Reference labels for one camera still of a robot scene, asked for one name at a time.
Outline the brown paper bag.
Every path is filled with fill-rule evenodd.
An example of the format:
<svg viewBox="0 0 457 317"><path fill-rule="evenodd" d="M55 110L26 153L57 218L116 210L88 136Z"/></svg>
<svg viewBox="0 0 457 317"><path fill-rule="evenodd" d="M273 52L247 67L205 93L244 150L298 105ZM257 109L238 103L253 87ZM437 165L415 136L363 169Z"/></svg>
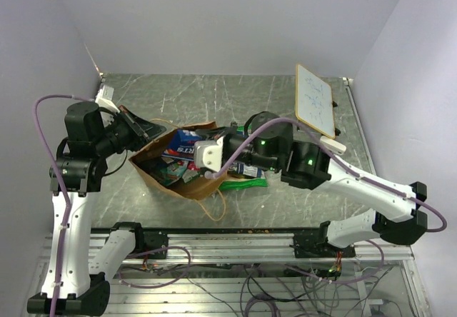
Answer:
<svg viewBox="0 0 457 317"><path fill-rule="evenodd" d="M160 126L168 124L171 130L165 131L129 159L144 183L168 196L195 201L212 221L222 220L227 203L219 186L227 175L223 174L216 180L204 178L203 169L194 163L194 143L189 140L195 130L210 131L217 127L216 123L179 126L165 119L151 121L158 122ZM219 195L222 203L220 216L211 215L205 204L205 200L214 193Z"/></svg>

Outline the green cassava chips bag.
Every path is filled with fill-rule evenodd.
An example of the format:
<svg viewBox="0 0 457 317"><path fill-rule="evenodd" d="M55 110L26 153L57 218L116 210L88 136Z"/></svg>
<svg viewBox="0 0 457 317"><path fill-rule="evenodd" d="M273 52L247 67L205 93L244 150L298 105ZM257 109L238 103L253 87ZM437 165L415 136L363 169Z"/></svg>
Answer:
<svg viewBox="0 0 457 317"><path fill-rule="evenodd" d="M220 191L240 191L248 188L267 187L265 178L234 178L228 177L219 186Z"/></svg>

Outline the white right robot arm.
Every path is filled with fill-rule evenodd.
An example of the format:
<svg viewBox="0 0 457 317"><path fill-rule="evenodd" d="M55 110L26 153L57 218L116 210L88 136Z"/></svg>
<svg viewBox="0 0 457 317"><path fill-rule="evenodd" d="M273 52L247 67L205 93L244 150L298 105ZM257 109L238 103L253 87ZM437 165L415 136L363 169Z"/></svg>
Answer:
<svg viewBox="0 0 457 317"><path fill-rule="evenodd" d="M367 206L367 211L340 221L325 221L315 239L316 251L325 257L358 241L380 238L410 246L428 229L428 217L419 204L426 200L426 186L392 183L352 166L324 146L297 141L298 124L263 111L252 116L239 134L230 126L221 135L224 166L240 162L281 175L289 186L328 191Z"/></svg>

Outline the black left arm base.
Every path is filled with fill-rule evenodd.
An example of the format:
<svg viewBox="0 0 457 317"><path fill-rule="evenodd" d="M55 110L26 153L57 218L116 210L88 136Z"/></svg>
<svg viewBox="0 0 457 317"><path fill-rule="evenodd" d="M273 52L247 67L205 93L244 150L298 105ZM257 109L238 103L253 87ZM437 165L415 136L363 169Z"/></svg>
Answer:
<svg viewBox="0 0 457 317"><path fill-rule="evenodd" d="M145 257L152 259L165 259L169 246L169 237L164 231L153 229L138 229L134 231L135 247L127 258Z"/></svg>

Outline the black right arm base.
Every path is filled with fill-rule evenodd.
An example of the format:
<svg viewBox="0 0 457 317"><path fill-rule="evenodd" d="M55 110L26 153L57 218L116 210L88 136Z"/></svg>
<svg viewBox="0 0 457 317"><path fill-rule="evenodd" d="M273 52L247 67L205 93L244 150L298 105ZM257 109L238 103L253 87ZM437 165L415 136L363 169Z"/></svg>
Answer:
<svg viewBox="0 0 457 317"><path fill-rule="evenodd" d="M335 258L341 254L343 258L354 258L356 250L354 246L337 248L327 243L321 243L318 237L312 233L297 233L293 235L292 244L295 258Z"/></svg>

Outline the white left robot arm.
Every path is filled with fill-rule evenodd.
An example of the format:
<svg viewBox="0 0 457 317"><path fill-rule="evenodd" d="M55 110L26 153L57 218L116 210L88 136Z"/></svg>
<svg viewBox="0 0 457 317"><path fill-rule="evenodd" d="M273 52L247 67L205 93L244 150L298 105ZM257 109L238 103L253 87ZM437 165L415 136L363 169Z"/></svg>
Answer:
<svg viewBox="0 0 457 317"><path fill-rule="evenodd" d="M106 160L139 151L166 129L124 106L94 101L70 105L64 123L67 135L51 155L49 169L54 230L48 271L26 309L37 315L101 316L109 302L109 281L121 262L139 257L146 247L141 224L122 222L89 257L92 211L108 170Z"/></svg>

